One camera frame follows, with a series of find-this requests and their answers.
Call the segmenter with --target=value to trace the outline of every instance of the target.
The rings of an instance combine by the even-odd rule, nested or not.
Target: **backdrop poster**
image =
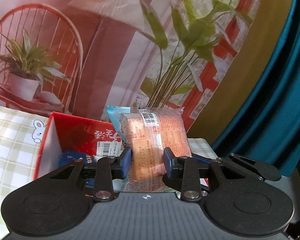
[[[184,107],[188,130],[259,3],[0,0],[0,105],[104,121],[107,105]]]

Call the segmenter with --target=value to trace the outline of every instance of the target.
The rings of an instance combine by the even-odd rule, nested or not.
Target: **green checkered fabric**
[[[39,143],[34,142],[34,121],[46,117],[0,106],[0,207],[13,190],[32,181]],[[0,239],[8,230],[0,214]]]
[[[199,138],[199,139],[188,139],[191,151],[194,154],[216,159],[218,156],[215,154],[215,152],[212,150],[210,145],[207,143],[205,139]]]

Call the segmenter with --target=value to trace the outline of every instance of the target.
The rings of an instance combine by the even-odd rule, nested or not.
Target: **wooden chair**
[[[83,49],[82,42],[74,24],[60,11],[42,4],[26,4],[9,11],[0,20],[0,55],[7,55],[7,40],[4,36],[22,42],[23,29],[29,33],[32,44],[46,48],[61,65],[60,71],[71,82],[54,79],[53,84],[44,81],[42,91],[54,93],[64,106],[59,112],[72,112],[71,105],[75,100],[76,91],[82,71]],[[33,102],[16,100],[2,87],[7,73],[0,71],[0,105],[19,109],[33,114],[49,116],[55,107]]]

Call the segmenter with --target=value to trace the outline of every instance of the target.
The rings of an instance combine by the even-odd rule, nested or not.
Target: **white flower pot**
[[[9,73],[6,84],[10,87],[11,93],[15,96],[27,101],[32,101],[39,82],[37,80],[26,79]]]

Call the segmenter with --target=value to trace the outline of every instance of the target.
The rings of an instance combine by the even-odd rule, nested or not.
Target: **blue fabric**
[[[212,145],[274,164],[289,176],[300,158],[300,0],[291,9],[261,78]]]

